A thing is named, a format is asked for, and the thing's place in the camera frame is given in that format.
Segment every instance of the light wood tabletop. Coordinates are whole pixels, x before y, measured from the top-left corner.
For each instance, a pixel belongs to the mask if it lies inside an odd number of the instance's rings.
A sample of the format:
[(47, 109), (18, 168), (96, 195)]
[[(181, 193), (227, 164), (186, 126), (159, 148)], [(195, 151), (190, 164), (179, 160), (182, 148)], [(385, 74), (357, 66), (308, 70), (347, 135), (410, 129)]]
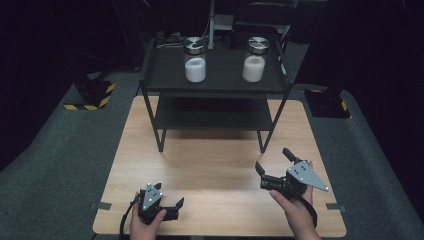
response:
[[(150, 97), (156, 107), (158, 97)], [(279, 100), (269, 100), (275, 114)], [(330, 187), (314, 189), (317, 231), (322, 237), (342, 237), (346, 228), (331, 183), (320, 157), (301, 102), (287, 101), (268, 149), (261, 154), (256, 132), (168, 130), (166, 148), (158, 151), (146, 105), (134, 99), (93, 229), (118, 234), (122, 215), (137, 191), (147, 183), (162, 183), (161, 206), (174, 206), (184, 197), (179, 219), (163, 222), (158, 235), (186, 236), (292, 236), (284, 212), (268, 191), (260, 189), (255, 171), (259, 161), (266, 174), (285, 176), (289, 162), (284, 147), (300, 159), (312, 161), (314, 170)], [(128, 216), (124, 228), (129, 233)]]

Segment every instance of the white jar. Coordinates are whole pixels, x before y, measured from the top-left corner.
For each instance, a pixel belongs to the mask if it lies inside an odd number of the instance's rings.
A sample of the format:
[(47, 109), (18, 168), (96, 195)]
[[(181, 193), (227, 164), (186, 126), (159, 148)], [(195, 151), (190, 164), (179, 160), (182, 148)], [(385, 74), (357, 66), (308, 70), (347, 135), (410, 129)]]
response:
[(242, 73), (246, 81), (258, 82), (262, 79), (269, 45), (269, 41), (262, 37), (249, 39)]
[(188, 81), (198, 83), (205, 80), (205, 40), (198, 37), (188, 37), (184, 40), (184, 64)]

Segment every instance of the lower shelf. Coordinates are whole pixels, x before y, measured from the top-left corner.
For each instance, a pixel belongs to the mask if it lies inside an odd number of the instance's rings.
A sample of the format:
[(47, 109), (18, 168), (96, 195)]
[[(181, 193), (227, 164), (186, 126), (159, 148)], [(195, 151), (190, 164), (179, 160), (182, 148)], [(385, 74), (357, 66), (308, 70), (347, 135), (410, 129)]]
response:
[(160, 97), (158, 129), (221, 129), (269, 131), (271, 114), (266, 97), (255, 99)]

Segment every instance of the jar lid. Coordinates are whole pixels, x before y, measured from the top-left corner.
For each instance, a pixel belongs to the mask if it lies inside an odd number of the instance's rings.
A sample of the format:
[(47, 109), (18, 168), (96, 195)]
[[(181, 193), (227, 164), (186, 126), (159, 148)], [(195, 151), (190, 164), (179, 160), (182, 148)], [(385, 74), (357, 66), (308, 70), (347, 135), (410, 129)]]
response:
[(184, 40), (184, 52), (201, 54), (205, 51), (205, 40), (199, 37), (188, 37)]
[(247, 44), (247, 50), (253, 54), (264, 55), (268, 53), (269, 41), (262, 37), (251, 37)]

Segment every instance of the hand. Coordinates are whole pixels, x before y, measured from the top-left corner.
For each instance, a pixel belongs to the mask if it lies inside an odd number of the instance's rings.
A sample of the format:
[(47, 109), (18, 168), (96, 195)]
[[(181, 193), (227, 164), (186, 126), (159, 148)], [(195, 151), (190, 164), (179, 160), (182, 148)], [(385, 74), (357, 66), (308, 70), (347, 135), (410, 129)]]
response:
[[(321, 239), (315, 230), (312, 216), (306, 207), (297, 199), (289, 201), (281, 193), (271, 190), (270, 195), (284, 209), (290, 229), (293, 231), (296, 240)], [(312, 205), (312, 187), (308, 186), (302, 196)]]
[(166, 210), (160, 211), (150, 225), (143, 223), (143, 220), (138, 216), (138, 208), (140, 203), (134, 204), (132, 209), (132, 219), (130, 224), (130, 239), (131, 240), (154, 240), (160, 224), (166, 215)]

